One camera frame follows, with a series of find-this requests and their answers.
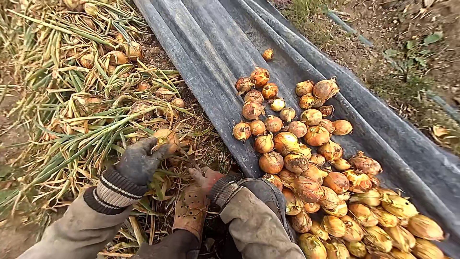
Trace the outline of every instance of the onion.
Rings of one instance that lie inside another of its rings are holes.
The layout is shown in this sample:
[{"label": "onion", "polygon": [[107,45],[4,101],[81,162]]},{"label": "onion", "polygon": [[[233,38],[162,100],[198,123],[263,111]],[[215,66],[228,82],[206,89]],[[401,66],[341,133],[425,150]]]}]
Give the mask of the onion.
[{"label": "onion", "polygon": [[301,138],[307,133],[307,126],[301,121],[293,121],[288,124],[287,131],[294,134],[296,137]]},{"label": "onion", "polygon": [[327,161],[334,161],[342,157],[343,149],[339,144],[329,141],[320,146],[318,152],[323,155]]},{"label": "onion", "polygon": [[286,103],[284,102],[283,99],[281,98],[276,98],[274,100],[271,101],[270,103],[270,109],[276,111],[276,112],[279,112],[281,111],[282,109],[284,109],[284,106],[286,105]]},{"label": "onion", "polygon": [[291,132],[280,132],[274,138],[275,151],[282,155],[289,153],[298,153],[300,151],[299,142],[297,137]]},{"label": "onion", "polygon": [[313,104],[315,103],[316,98],[312,94],[305,94],[302,95],[299,99],[299,106],[302,109],[310,109],[313,107]]},{"label": "onion", "polygon": [[245,96],[244,96],[244,102],[249,102],[249,101],[256,101],[258,103],[264,102],[264,97],[262,96],[262,93],[257,91],[257,90],[250,90]]},{"label": "onion", "polygon": [[281,110],[280,119],[286,122],[291,122],[295,117],[295,110],[291,107],[287,107]]},{"label": "onion", "polygon": [[335,83],[336,78],[332,77],[330,80],[321,80],[313,87],[313,95],[321,100],[327,100],[339,92],[339,87]]},{"label": "onion", "polygon": [[255,136],[265,133],[265,124],[261,120],[253,120],[249,126],[251,126],[251,133]]},{"label": "onion", "polygon": [[353,130],[351,123],[346,120],[336,120],[332,124],[335,127],[334,134],[336,135],[346,135]]},{"label": "onion", "polygon": [[279,173],[284,166],[283,157],[275,151],[265,153],[259,159],[259,166],[266,173]]},{"label": "onion", "polygon": [[278,86],[274,83],[268,83],[262,89],[262,96],[268,100],[273,99],[278,95]]},{"label": "onion", "polygon": [[315,126],[321,122],[322,114],[315,109],[309,109],[300,114],[300,121],[307,126]]},{"label": "onion", "polygon": [[249,101],[243,105],[243,117],[248,120],[258,120],[261,114],[265,114],[265,107],[256,101]]},{"label": "onion", "polygon": [[288,154],[284,157],[284,167],[300,175],[303,171],[308,169],[308,158],[299,153]]},{"label": "onion", "polygon": [[240,77],[235,83],[235,88],[238,91],[238,95],[244,94],[245,92],[251,90],[253,86],[254,83],[251,81],[251,79],[249,79],[249,77]]},{"label": "onion", "polygon": [[330,172],[324,179],[323,185],[331,188],[336,193],[344,193],[350,188],[347,177],[339,172]]},{"label": "onion", "polygon": [[254,141],[254,149],[259,153],[269,153],[273,151],[273,135],[261,135]]},{"label": "onion", "polygon": [[369,176],[374,176],[382,172],[382,167],[380,164],[374,159],[365,156],[363,151],[358,151],[358,153],[350,158],[348,162],[351,164],[351,166],[361,170],[363,173]]},{"label": "onion", "polygon": [[335,130],[334,124],[332,123],[332,121],[328,119],[322,119],[319,122],[318,126],[325,128],[329,132],[329,134],[332,134]]},{"label": "onion", "polygon": [[245,141],[251,136],[251,126],[246,122],[240,122],[233,126],[233,136],[239,141]]},{"label": "onion", "polygon": [[327,129],[321,126],[309,127],[307,134],[304,136],[305,142],[308,145],[318,147],[327,143],[330,139],[330,135]]},{"label": "onion", "polygon": [[310,80],[299,82],[295,85],[295,94],[297,96],[311,94],[314,86],[315,85],[313,84],[313,81],[310,81]]},{"label": "onion", "polygon": [[262,58],[265,59],[265,61],[270,61],[273,59],[273,49],[269,48],[262,53]]},{"label": "onion", "polygon": [[261,88],[270,79],[270,73],[265,68],[256,67],[249,76],[255,87]]}]

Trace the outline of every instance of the yellow onion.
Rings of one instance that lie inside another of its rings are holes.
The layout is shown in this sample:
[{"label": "yellow onion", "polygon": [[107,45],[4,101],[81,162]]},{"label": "yellow onion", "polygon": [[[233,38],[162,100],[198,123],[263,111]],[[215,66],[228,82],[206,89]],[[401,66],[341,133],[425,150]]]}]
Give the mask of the yellow onion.
[{"label": "yellow onion", "polygon": [[348,160],[351,166],[361,170],[363,173],[374,176],[382,172],[382,167],[374,159],[364,155],[363,151],[358,151],[356,155]]},{"label": "yellow onion", "polygon": [[339,144],[329,140],[318,148],[318,153],[323,155],[327,161],[334,161],[342,157],[343,149]]},{"label": "yellow onion", "polygon": [[313,81],[310,81],[310,80],[299,82],[295,85],[295,94],[297,96],[304,96],[306,94],[311,94],[314,86],[315,85],[313,84]]},{"label": "yellow onion", "polygon": [[262,93],[257,90],[255,89],[250,90],[244,96],[244,102],[249,102],[249,101],[256,101],[261,104],[264,102],[264,97],[262,96]]},{"label": "yellow onion", "polygon": [[249,77],[240,77],[235,83],[235,88],[238,91],[238,95],[244,94],[245,92],[251,90],[253,86],[254,83],[251,81],[251,79],[249,79]]},{"label": "yellow onion", "polygon": [[266,134],[256,137],[254,141],[254,149],[259,153],[270,153],[273,151],[273,135]]},{"label": "yellow onion", "polygon": [[307,126],[301,121],[293,121],[288,124],[287,131],[294,134],[296,137],[301,138],[307,133]]},{"label": "yellow onion", "polygon": [[243,117],[248,120],[258,120],[261,114],[265,114],[265,106],[256,101],[249,101],[243,105]]},{"label": "yellow onion", "polygon": [[302,249],[307,259],[327,258],[326,248],[321,241],[312,234],[301,234],[299,237],[299,247]]},{"label": "yellow onion", "polygon": [[366,227],[364,243],[375,247],[381,252],[388,253],[393,248],[391,237],[378,226]]},{"label": "yellow onion", "polygon": [[324,178],[323,185],[331,188],[336,193],[344,193],[350,188],[350,183],[347,177],[339,172],[330,172],[326,178]]},{"label": "yellow onion", "polygon": [[294,216],[299,214],[304,206],[302,200],[288,188],[284,188],[282,193],[286,198],[286,215]]},{"label": "yellow onion", "polygon": [[326,159],[322,155],[314,153],[311,155],[310,162],[314,163],[317,166],[322,166],[326,162]]},{"label": "yellow onion", "polygon": [[283,183],[279,176],[274,174],[264,174],[262,178],[272,183],[278,190],[283,190]]},{"label": "yellow onion", "polygon": [[419,214],[410,201],[397,195],[384,195],[382,207],[389,213],[402,218],[411,218]]},{"label": "yellow onion", "polygon": [[286,105],[286,103],[281,98],[276,98],[276,99],[273,99],[273,100],[270,101],[270,109],[272,109],[272,110],[274,110],[276,112],[279,112],[282,109],[284,109],[285,105]]},{"label": "yellow onion", "polygon": [[251,126],[251,133],[255,136],[265,133],[265,124],[261,120],[253,120],[249,126]]},{"label": "yellow onion", "polygon": [[346,135],[351,133],[351,131],[353,130],[353,126],[351,125],[351,123],[346,120],[336,120],[332,122],[332,125],[335,128],[335,135]]},{"label": "yellow onion", "polygon": [[300,114],[300,121],[305,123],[307,126],[315,126],[320,123],[322,114],[320,111],[315,109],[308,109]]},{"label": "yellow onion", "polygon": [[428,240],[417,238],[412,254],[419,259],[443,259],[443,252]]},{"label": "yellow onion", "polygon": [[358,258],[363,258],[368,253],[366,245],[361,241],[345,242],[345,246],[352,255]]},{"label": "yellow onion", "polygon": [[340,200],[339,204],[334,209],[329,210],[329,209],[323,208],[323,210],[326,214],[341,218],[347,214],[348,206],[344,200]]},{"label": "yellow onion", "polygon": [[291,122],[295,117],[295,110],[291,107],[287,107],[281,110],[280,119],[286,122]]},{"label": "yellow onion", "polygon": [[275,151],[265,153],[259,159],[259,166],[266,173],[279,173],[284,166],[283,157]]},{"label": "yellow onion", "polygon": [[339,171],[347,170],[351,167],[350,163],[343,158],[331,161],[331,165]]},{"label": "yellow onion", "polygon": [[308,169],[308,158],[300,153],[287,154],[284,157],[284,167],[300,175],[303,171]]},{"label": "yellow onion", "polygon": [[302,95],[299,99],[299,106],[302,109],[310,109],[313,107],[316,98],[312,94]]},{"label": "yellow onion", "polygon": [[292,228],[298,233],[307,233],[311,227],[311,219],[308,213],[301,211],[289,218]]},{"label": "yellow onion", "polygon": [[239,141],[245,141],[251,136],[251,126],[246,122],[240,122],[233,126],[233,136]]},{"label": "yellow onion", "polygon": [[322,208],[329,210],[335,209],[340,203],[340,199],[337,197],[337,193],[326,186],[323,186],[322,190],[324,192],[324,196],[321,198],[321,200],[319,200],[319,205],[321,205]]},{"label": "yellow onion", "polygon": [[346,246],[338,241],[333,241],[332,243],[324,243],[326,251],[328,253],[328,259],[348,259],[350,258],[350,253]]},{"label": "yellow onion", "polygon": [[336,78],[332,77],[330,80],[321,80],[313,87],[313,95],[321,100],[327,100],[339,92],[339,87],[335,83]]},{"label": "yellow onion", "polygon": [[334,130],[335,130],[335,127],[332,124],[332,121],[330,121],[328,119],[322,119],[319,122],[318,126],[321,126],[321,127],[325,128],[329,132],[329,134],[332,134],[334,132]]},{"label": "yellow onion", "polygon": [[262,53],[262,58],[265,59],[265,61],[270,61],[273,59],[273,49],[269,48]]},{"label": "yellow onion", "polygon": [[289,153],[297,153],[299,151],[299,141],[291,132],[280,132],[273,138],[275,143],[275,151],[283,156]]},{"label": "yellow onion", "polygon": [[271,133],[276,133],[283,127],[283,121],[276,116],[269,116],[265,120],[265,128]]},{"label": "yellow onion", "polygon": [[351,215],[364,227],[372,227],[379,223],[379,220],[368,207],[360,203],[348,205]]},{"label": "yellow onion", "polygon": [[345,235],[345,224],[336,216],[324,216],[321,226],[329,235],[335,237],[343,237]]},{"label": "yellow onion", "polygon": [[361,241],[364,236],[364,230],[358,222],[348,215],[341,217],[340,220],[345,224],[345,235],[342,238],[348,242]]},{"label": "yellow onion", "polygon": [[380,226],[385,228],[392,228],[398,225],[398,218],[395,215],[387,212],[386,210],[376,207],[370,207],[369,209],[377,217]]},{"label": "yellow onion", "polygon": [[315,180],[299,176],[292,183],[292,191],[300,197],[304,202],[318,202],[323,196],[324,191]]},{"label": "yellow onion", "polygon": [[327,231],[324,230],[324,228],[322,228],[322,226],[314,220],[312,220],[311,222],[310,233],[312,233],[314,236],[323,241],[329,239],[329,234],[327,233]]},{"label": "yellow onion", "polygon": [[320,208],[321,206],[319,206],[317,202],[313,202],[313,203],[304,202],[304,210],[306,213],[315,213],[319,211]]},{"label": "yellow onion", "polygon": [[251,78],[255,87],[261,88],[270,79],[270,73],[265,68],[256,67],[249,78]]},{"label": "yellow onion", "polygon": [[327,129],[321,126],[309,127],[307,133],[304,136],[305,142],[308,145],[319,147],[327,143],[330,139],[330,135]]},{"label": "yellow onion", "polygon": [[350,198],[351,202],[357,201],[367,206],[376,207],[380,205],[380,193],[373,189],[362,194],[355,194]]},{"label": "yellow onion", "polygon": [[372,188],[372,182],[368,175],[353,169],[345,170],[342,173],[348,178],[348,181],[350,181],[349,191],[362,194],[368,192]]},{"label": "yellow onion", "polygon": [[331,116],[334,113],[334,106],[326,105],[318,108],[323,117]]},{"label": "yellow onion", "polygon": [[322,185],[322,180],[326,176],[328,176],[328,173],[321,170],[317,165],[310,163],[308,166],[307,170],[304,170],[301,175],[309,177],[313,180],[315,180],[317,183]]},{"label": "yellow onion", "polygon": [[384,230],[393,240],[394,247],[399,250],[409,253],[415,246],[415,237],[407,229],[401,226],[394,226],[391,228],[384,228]]},{"label": "yellow onion", "polygon": [[415,236],[427,240],[443,240],[444,232],[431,218],[418,214],[409,219],[407,229]]}]

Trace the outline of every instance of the onion skin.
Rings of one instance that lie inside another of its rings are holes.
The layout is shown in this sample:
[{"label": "onion skin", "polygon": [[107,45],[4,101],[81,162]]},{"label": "onion skin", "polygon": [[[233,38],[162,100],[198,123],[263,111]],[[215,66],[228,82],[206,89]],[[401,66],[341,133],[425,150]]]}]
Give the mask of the onion skin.
[{"label": "onion skin", "polygon": [[270,73],[265,68],[256,67],[249,77],[255,87],[263,87],[270,79]]},{"label": "onion skin", "polygon": [[251,136],[251,126],[246,122],[240,122],[233,127],[233,136],[239,141],[245,141]]},{"label": "onion skin", "polygon": [[309,127],[304,136],[305,142],[308,145],[319,147],[330,140],[330,135],[327,129],[321,126]]},{"label": "onion skin", "polygon": [[265,153],[259,159],[259,166],[266,173],[277,174],[283,169],[283,157],[275,151]]}]

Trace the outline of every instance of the glove cuff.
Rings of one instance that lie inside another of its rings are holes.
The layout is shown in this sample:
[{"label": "glove cuff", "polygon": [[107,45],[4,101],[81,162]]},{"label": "glove cuff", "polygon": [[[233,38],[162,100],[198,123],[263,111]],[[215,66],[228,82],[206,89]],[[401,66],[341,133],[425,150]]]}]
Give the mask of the glove cuff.
[{"label": "glove cuff", "polygon": [[147,191],[120,175],[112,166],[101,176],[99,184],[85,191],[86,203],[95,211],[115,215],[136,203]]}]

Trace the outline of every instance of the onion bulb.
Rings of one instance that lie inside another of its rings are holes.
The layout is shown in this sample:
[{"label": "onion bulb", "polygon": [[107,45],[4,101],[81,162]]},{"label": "onion bulb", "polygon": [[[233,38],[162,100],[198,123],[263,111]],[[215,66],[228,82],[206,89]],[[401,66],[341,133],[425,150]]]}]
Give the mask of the onion bulb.
[{"label": "onion bulb", "polygon": [[295,117],[295,110],[291,107],[287,107],[281,110],[280,119],[286,122],[291,122]]},{"label": "onion bulb", "polygon": [[335,127],[335,135],[346,135],[353,130],[353,126],[351,125],[351,123],[346,120],[336,120],[332,122],[332,124]]},{"label": "onion bulb", "polygon": [[322,114],[320,111],[315,109],[309,109],[303,111],[300,114],[300,121],[305,123],[307,126],[315,126],[321,122]]},{"label": "onion bulb", "polygon": [[256,67],[249,76],[255,87],[261,88],[270,79],[270,73],[265,68]]},{"label": "onion bulb", "polygon": [[240,122],[233,126],[233,136],[239,141],[245,141],[251,136],[251,126],[246,122]]},{"label": "onion bulb", "polygon": [[235,83],[235,88],[238,91],[238,95],[244,94],[245,92],[251,90],[253,86],[254,83],[251,81],[251,79],[249,79],[249,77],[240,77]]},{"label": "onion bulb", "polygon": [[243,105],[243,117],[248,120],[258,120],[261,114],[265,114],[265,106],[256,101],[249,101]]},{"label": "onion bulb", "polygon": [[249,126],[251,126],[251,133],[254,136],[265,133],[265,124],[261,120],[253,120],[249,123]]},{"label": "onion bulb", "polygon": [[262,93],[260,91],[257,91],[255,89],[250,90],[244,96],[244,102],[249,102],[249,101],[256,101],[261,104],[264,102],[264,97],[262,96]]},{"label": "onion bulb", "polygon": [[275,151],[265,153],[259,159],[259,166],[266,173],[277,174],[283,169],[283,157]]},{"label": "onion bulb", "polygon": [[307,133],[307,126],[301,121],[293,121],[288,124],[287,131],[294,134],[296,137],[301,138]]},{"label": "onion bulb", "polygon": [[278,95],[278,86],[274,83],[268,83],[262,89],[262,96],[268,100],[273,99]]},{"label": "onion bulb", "polygon": [[273,151],[273,135],[261,135],[254,140],[254,149],[259,153],[269,153]]}]

